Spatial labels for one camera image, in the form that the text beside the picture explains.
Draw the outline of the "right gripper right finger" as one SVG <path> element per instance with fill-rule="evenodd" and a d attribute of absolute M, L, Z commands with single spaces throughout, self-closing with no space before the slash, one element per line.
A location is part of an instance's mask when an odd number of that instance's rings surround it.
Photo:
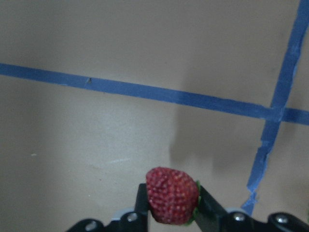
<path fill-rule="evenodd" d="M 273 213 L 260 222 L 240 209 L 225 210 L 200 186 L 195 222 L 203 232 L 307 232 L 309 225 L 284 212 Z"/>

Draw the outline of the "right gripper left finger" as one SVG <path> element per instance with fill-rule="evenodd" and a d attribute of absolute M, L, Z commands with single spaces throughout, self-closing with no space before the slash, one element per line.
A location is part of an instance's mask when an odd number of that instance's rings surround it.
<path fill-rule="evenodd" d="M 67 231 L 69 232 L 147 232 L 149 204 L 145 184 L 139 184 L 136 202 L 133 208 L 115 213 L 108 225 L 101 221 L 87 218 L 80 220 Z"/>

